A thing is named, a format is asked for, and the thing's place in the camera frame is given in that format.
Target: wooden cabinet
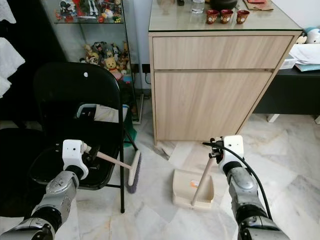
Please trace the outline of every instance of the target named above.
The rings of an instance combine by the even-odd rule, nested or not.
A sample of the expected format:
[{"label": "wooden cabinet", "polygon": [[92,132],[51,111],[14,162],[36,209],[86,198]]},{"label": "wooden cabinet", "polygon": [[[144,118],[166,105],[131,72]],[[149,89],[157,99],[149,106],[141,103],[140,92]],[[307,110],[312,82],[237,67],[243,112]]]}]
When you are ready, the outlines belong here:
[{"label": "wooden cabinet", "polygon": [[271,72],[155,72],[158,140],[236,133]]},{"label": "wooden cabinet", "polygon": [[[246,9],[239,1],[241,9]],[[301,33],[277,6],[244,24],[152,1],[149,52],[154,140],[238,134]]]}]

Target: power outlet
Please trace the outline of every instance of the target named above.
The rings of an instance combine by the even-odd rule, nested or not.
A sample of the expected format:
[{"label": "power outlet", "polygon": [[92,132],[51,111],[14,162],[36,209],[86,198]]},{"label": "power outlet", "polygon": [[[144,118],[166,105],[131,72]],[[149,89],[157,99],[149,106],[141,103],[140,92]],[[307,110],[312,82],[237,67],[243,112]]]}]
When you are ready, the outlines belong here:
[{"label": "power outlet", "polygon": [[142,64],[142,72],[145,74],[150,73],[150,64]]}]

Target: black folding chair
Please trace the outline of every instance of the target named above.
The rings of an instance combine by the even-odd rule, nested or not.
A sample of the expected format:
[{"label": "black folding chair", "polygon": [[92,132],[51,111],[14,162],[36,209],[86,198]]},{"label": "black folding chair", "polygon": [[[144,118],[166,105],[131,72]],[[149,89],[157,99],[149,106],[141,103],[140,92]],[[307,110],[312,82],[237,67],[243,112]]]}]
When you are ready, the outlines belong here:
[{"label": "black folding chair", "polygon": [[[120,153],[120,161],[124,161],[123,106],[118,83],[110,72],[92,64],[49,63],[36,73],[34,93],[49,148],[33,163],[30,170],[32,179],[46,184],[62,171],[61,152],[56,152],[53,146],[65,139],[82,140],[89,146],[99,146],[100,152],[115,159]],[[119,121],[78,118],[77,111],[83,104],[113,108],[118,111]],[[129,139],[137,150],[133,140]],[[96,158],[79,187],[88,190],[120,188],[121,213],[124,213],[124,168],[120,167],[120,185],[108,184],[113,169],[113,163]]]}]

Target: broom handle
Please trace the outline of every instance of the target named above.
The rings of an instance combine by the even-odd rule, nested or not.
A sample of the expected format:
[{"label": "broom handle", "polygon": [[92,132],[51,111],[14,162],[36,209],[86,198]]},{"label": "broom handle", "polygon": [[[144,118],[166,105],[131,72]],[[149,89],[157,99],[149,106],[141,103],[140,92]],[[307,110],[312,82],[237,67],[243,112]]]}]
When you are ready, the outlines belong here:
[{"label": "broom handle", "polygon": [[[88,153],[88,152],[90,152],[90,150],[91,150],[91,147],[90,146],[84,146],[84,149],[85,149],[85,152],[86,153]],[[98,157],[98,158],[101,158],[101,159],[103,159],[103,160],[106,160],[106,161],[108,161],[108,162],[111,162],[111,163],[113,163],[113,164],[118,164],[118,165],[120,165],[121,167],[124,167],[124,168],[126,168],[126,169],[131,169],[131,166],[130,165],[128,165],[128,164],[125,164],[125,163],[123,163],[122,161],[119,161],[119,160],[117,160],[117,159],[114,159],[113,157],[110,157],[110,156],[108,156],[108,155],[106,155],[106,154],[104,154],[104,153],[102,153],[102,152],[100,152],[100,151],[98,151],[98,153],[96,154],[96,156]]]},{"label": "broom handle", "polygon": [[202,174],[202,177],[201,177],[199,186],[198,186],[198,188],[196,189],[195,194],[194,194],[194,196],[193,196],[193,199],[192,199],[192,201],[191,201],[191,205],[192,205],[192,206],[195,205],[195,203],[196,203],[196,201],[197,201],[197,198],[198,198],[198,195],[199,195],[201,189],[204,187],[205,179],[206,179],[207,175],[209,174],[209,171],[210,171],[213,163],[214,163],[214,157],[209,158],[209,161],[208,161],[208,163],[206,164],[205,170],[204,170],[204,172],[203,172],[203,174]]}]

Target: cabinet drawer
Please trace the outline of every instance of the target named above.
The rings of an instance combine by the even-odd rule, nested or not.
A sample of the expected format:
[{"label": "cabinet drawer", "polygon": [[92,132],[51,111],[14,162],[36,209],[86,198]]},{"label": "cabinet drawer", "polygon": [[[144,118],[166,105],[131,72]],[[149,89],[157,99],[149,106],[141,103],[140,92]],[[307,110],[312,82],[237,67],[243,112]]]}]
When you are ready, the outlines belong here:
[{"label": "cabinet drawer", "polygon": [[154,37],[154,69],[275,69],[291,39],[274,35]]},{"label": "cabinet drawer", "polygon": [[155,72],[157,140],[208,141],[239,130],[271,72]]}]

